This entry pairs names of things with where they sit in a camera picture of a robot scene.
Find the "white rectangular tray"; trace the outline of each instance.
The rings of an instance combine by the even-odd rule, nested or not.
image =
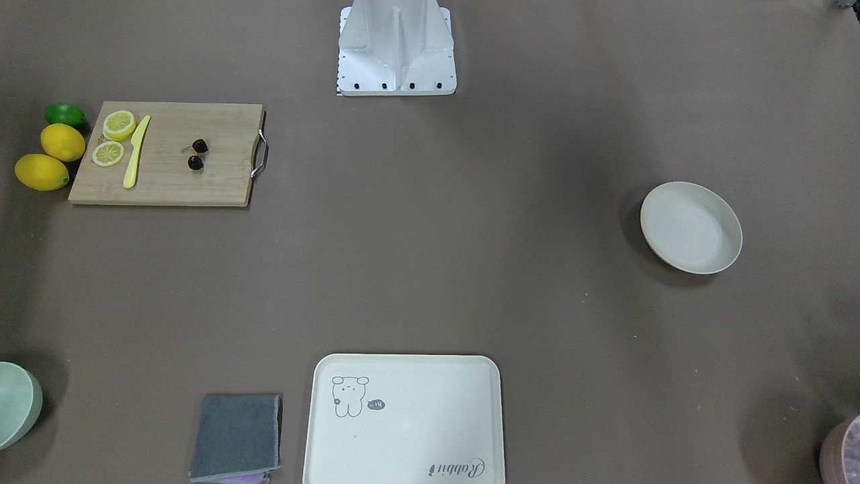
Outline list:
[[[489,358],[323,358],[304,484],[505,482],[499,369]]]

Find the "cartoon bear drawing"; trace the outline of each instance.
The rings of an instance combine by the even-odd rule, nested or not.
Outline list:
[[[331,379],[334,383],[332,395],[335,397],[335,413],[338,417],[358,417],[361,413],[362,399],[365,398],[365,385],[370,378],[361,376],[336,376]]]

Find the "blue-gray cloth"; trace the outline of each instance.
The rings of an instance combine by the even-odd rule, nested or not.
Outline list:
[[[278,468],[280,396],[207,395],[200,404],[191,482]]]

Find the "cutting board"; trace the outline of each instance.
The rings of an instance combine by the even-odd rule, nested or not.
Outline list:
[[[91,154],[107,139],[105,118],[130,111],[140,122],[150,116],[140,149],[137,184],[126,189],[122,178],[132,156],[131,138],[122,141],[126,155],[118,164],[99,166]],[[262,127],[261,104],[190,102],[116,102],[101,106],[87,151],[71,187],[69,201],[95,205],[188,205],[245,207],[248,205],[255,149]],[[203,139],[209,153],[202,170],[188,168],[193,152],[183,148]]]

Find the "knife handle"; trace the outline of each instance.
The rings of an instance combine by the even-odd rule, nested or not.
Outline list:
[[[122,186],[130,189],[138,182],[138,161],[140,160],[140,146],[132,149],[132,159],[128,160],[126,175],[122,178]]]

